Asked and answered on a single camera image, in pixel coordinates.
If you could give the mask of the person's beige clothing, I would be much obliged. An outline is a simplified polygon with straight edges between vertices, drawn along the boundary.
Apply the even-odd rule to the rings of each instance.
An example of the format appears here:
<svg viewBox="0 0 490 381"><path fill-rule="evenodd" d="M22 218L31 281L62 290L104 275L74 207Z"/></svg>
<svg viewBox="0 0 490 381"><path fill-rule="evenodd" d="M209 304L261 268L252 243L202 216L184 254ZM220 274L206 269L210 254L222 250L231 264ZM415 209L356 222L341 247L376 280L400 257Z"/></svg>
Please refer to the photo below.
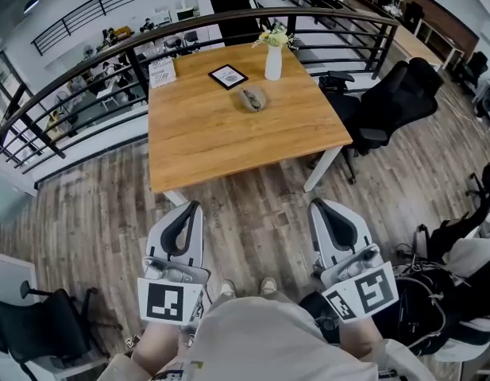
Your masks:
<svg viewBox="0 0 490 381"><path fill-rule="evenodd" d="M162 381L117 354L97 381ZM219 296L182 357L181 381L436 381L404 345L385 339L363 358L328 344L284 294Z"/></svg>

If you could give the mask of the black metal railing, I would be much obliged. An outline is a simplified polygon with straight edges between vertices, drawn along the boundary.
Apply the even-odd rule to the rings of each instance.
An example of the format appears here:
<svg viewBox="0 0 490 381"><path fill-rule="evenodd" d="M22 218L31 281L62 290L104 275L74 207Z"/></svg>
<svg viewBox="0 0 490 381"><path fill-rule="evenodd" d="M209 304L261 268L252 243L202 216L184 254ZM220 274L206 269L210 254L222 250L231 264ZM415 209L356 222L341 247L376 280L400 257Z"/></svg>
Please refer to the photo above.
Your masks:
<svg viewBox="0 0 490 381"><path fill-rule="evenodd" d="M57 121L52 123L50 126L41 129L39 127L39 122L43 119L52 115L53 112L61 108L66 103L70 102L72 99L79 97L83 93L103 84L109 78L114 78L126 71L132 72L135 80L129 83L129 87L133 88L139 86L142 90L141 95L127 104L132 106L136 103L143 102L149 98L149 83L150 78L146 74L146 67L151 63L157 63L162 59L173 59L177 56L182 56L184 54L191 54L199 50L200 48L213 47L217 44L223 44L225 42L235 42L242 39L250 39L252 37L259 36L258 32L252 33L239 33L236 36L231 37L220 37L212 38L203 42L198 42L193 45L180 46L171 51L164 51L162 53L154 54L150 57L145 57L143 59L138 58L136 53L136 48L145 46L150 42L155 42L157 40L166 40L169 37L176 37L181 33L192 32L202 27L209 27L211 25L218 25L222 22L232 22L240 25L245 20L255 21L259 25L267 25L269 20L273 17L285 17L287 19L287 35L290 37L296 37L303 33L303 30L298 28L296 22L300 17L312 17L315 20L322 20L323 18L329 18L334 21L339 19L344 19L359 25L361 22L368 22L373 30L371 32L365 29L357 29L355 31L351 29L337 29L335 34L348 35L352 37L369 37L372 39L372 43L359 43L341 44L342 49L352 49L355 52L361 52L364 50L369 50L371 52L370 56L365 58L365 62L368 65L374 65L377 68L381 68L385 56L392 44L395 33L399 27L399 22L395 19L381 16L374 12L361 13L353 10L332 10L327 8L318 7L270 7L270 8L260 8L260 9L250 9L250 10L232 10L225 13L211 14L207 16L201 16L192 18L185 21L176 22L159 29L154 29L135 37L130 37L119 44L107 49L106 51L100 52L93 58L85 60L78 64L74 68L62 74L57 79L54 79L50 84L40 90L37 94L32 96L26 104L20 106L18 104L19 97L15 96L10 103L9 108L13 110L13 114L2 123L0 126L0 155L4 155L7 161L13 161L15 166L21 169L22 173L27 173L34 168L41 165L40 161L34 163L30 162L35 156L39 156L41 153L46 152L49 157L58 156L59 158L65 157L65 148L59 148L57 142L68 137L71 133L78 131L77 127L71 127L66 132L61 133L56 138L51 138L48 134L51 130L62 125L64 122L70 121L71 118L85 112L87 108L85 106L68 112L67 115L59 118ZM119 68L110 76L103 76L97 78L95 81L88 83L85 87L76 91L73 94L68 95L65 99L51 106L50 108L44 110L38 116L36 116L30 123L28 123L22 130L18 131L14 139L18 140L24 136L26 132L31 132L33 137L26 139L23 143L24 148L32 146L35 141L41 141L41 146L34 148L34 150L26 157L18 157L18 150L11 150L11 143L6 140L6 136L9 131L14 127L14 123L27 115L27 113L35 106L39 106L41 102L46 99L49 95L58 91L62 86L71 82L73 79L87 73L94 67L103 64L107 60L113 57L125 57L127 63Z"/></svg>

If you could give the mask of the black mesh office chair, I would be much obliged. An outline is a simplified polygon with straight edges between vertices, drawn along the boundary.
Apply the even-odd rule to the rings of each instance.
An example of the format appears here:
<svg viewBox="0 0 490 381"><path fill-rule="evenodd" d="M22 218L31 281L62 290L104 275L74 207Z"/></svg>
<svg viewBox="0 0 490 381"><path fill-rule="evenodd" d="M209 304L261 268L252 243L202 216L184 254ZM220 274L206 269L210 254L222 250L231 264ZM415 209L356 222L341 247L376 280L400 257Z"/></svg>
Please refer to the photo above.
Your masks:
<svg viewBox="0 0 490 381"><path fill-rule="evenodd" d="M415 57L397 62L359 98L348 94L354 77L343 71L328 71L318 86L340 117L353 142L342 148L349 169L349 183L356 182L353 156L365 156L388 145L393 133L438 109L436 94L443 78L428 62Z"/></svg>

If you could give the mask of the white vase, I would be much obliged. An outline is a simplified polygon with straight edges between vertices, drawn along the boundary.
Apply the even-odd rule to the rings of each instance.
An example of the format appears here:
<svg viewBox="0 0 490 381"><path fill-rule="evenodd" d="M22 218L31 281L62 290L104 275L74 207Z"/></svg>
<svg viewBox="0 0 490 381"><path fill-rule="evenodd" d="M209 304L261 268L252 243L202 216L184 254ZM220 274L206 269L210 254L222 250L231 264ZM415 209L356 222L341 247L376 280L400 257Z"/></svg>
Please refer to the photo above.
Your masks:
<svg viewBox="0 0 490 381"><path fill-rule="evenodd" d="M269 81L277 81L282 71L282 48L268 46L268 54L265 62L264 77Z"/></svg>

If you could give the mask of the person's left forearm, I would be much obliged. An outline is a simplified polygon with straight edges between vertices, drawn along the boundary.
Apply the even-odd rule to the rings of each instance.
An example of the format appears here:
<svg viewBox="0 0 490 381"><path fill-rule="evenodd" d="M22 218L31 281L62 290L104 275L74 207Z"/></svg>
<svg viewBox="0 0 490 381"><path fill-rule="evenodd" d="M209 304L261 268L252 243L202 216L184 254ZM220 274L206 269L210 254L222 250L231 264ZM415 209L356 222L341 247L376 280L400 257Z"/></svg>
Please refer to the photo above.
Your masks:
<svg viewBox="0 0 490 381"><path fill-rule="evenodd" d="M131 360L152 376L152 380L181 381L182 357L191 335L178 325L149 322L135 346Z"/></svg>

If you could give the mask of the wooden desk with white frame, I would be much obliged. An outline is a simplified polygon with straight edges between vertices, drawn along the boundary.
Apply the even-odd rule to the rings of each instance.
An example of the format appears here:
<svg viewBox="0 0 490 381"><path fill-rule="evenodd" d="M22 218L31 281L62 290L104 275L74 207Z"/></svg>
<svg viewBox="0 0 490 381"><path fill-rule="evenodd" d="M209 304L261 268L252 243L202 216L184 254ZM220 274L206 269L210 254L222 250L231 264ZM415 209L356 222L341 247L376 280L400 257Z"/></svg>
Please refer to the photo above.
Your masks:
<svg viewBox="0 0 490 381"><path fill-rule="evenodd" d="M446 69L454 57L459 61L464 55L462 50L452 46L448 56L440 60L421 40L402 25L399 25L395 32L393 46L406 61L415 57L423 58L435 71Z"/></svg>

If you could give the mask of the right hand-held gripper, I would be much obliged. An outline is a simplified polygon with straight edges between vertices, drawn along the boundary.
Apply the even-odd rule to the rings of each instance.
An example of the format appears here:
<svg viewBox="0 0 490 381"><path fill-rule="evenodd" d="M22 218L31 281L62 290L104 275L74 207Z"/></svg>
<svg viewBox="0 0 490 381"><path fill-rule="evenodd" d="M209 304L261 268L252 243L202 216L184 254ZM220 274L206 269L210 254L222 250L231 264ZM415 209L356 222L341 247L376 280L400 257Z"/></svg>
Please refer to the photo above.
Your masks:
<svg viewBox="0 0 490 381"><path fill-rule="evenodd" d="M327 268L321 274L326 287L322 296L343 322L371 317L398 301L392 264L371 244L359 214L316 198L309 205L308 221L317 265ZM333 261L341 262L331 267Z"/></svg>

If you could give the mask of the printed white card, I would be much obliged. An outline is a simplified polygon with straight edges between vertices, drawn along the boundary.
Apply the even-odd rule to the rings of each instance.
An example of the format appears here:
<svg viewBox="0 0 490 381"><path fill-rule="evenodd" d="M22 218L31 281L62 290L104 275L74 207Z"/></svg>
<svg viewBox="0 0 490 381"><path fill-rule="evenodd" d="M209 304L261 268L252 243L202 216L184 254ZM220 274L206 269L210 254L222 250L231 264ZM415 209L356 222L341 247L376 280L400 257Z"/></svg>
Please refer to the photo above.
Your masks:
<svg viewBox="0 0 490 381"><path fill-rule="evenodd" d="M152 61L149 65L149 87L155 89L176 81L173 58Z"/></svg>

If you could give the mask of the person's right forearm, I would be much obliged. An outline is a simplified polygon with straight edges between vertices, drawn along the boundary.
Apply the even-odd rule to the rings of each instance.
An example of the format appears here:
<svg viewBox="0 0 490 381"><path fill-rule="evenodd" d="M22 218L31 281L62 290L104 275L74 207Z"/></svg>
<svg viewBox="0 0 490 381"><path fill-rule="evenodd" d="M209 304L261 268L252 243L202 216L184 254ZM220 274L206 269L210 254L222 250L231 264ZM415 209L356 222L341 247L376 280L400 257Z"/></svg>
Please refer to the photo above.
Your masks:
<svg viewBox="0 0 490 381"><path fill-rule="evenodd" d="M340 348L358 359L367 356L375 344L384 340L371 317L338 324Z"/></svg>

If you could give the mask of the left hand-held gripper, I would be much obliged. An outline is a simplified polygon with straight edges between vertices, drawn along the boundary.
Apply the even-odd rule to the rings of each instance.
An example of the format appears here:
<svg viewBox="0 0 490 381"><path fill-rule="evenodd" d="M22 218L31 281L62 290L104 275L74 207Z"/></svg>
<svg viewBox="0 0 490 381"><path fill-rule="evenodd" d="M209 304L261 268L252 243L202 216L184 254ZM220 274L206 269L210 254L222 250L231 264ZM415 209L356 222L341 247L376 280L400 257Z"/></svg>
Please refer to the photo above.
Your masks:
<svg viewBox="0 0 490 381"><path fill-rule="evenodd" d="M191 325L202 317L210 272L203 265L203 210L190 201L164 215L149 231L144 275L137 279L141 319ZM188 260L188 265L167 260Z"/></svg>

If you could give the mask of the white table leg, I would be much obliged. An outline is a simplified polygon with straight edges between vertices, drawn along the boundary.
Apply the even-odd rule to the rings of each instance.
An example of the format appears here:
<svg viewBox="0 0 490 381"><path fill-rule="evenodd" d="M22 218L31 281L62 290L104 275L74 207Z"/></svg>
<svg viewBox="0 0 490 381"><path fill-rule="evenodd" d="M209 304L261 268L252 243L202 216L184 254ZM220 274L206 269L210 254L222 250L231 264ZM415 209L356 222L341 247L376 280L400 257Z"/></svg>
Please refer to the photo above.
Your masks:
<svg viewBox="0 0 490 381"><path fill-rule="evenodd" d="M317 162L307 181L303 185L303 190L307 193L314 189L319 180L323 177L327 169L333 163L336 156L340 153L342 146L327 149Z"/></svg>
<svg viewBox="0 0 490 381"><path fill-rule="evenodd" d="M187 198L178 190L167 190L163 195L175 206L181 206L188 202Z"/></svg>

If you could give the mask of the black picture frame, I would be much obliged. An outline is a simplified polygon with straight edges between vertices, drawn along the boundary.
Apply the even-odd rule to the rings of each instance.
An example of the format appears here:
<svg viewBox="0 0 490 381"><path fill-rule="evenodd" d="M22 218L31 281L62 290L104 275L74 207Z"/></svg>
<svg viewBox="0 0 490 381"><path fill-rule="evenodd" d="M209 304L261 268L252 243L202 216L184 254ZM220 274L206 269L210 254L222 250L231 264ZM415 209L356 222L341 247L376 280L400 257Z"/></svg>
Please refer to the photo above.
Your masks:
<svg viewBox="0 0 490 381"><path fill-rule="evenodd" d="M229 64L209 72L208 76L226 90L231 90L249 79Z"/></svg>

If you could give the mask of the yellow artificial flowers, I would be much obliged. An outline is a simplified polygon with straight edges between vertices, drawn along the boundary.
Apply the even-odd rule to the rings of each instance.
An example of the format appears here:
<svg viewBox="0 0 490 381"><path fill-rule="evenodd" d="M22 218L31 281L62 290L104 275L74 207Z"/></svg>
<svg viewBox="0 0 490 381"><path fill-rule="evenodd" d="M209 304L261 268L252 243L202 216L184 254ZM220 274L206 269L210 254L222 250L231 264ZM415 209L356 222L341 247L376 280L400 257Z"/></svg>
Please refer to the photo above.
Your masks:
<svg viewBox="0 0 490 381"><path fill-rule="evenodd" d="M262 25L261 28L262 32L252 43L254 48L260 44L266 44L273 48L288 47L289 49L296 49L295 41L297 38L293 33L288 33L287 28L281 23L276 22L271 27Z"/></svg>

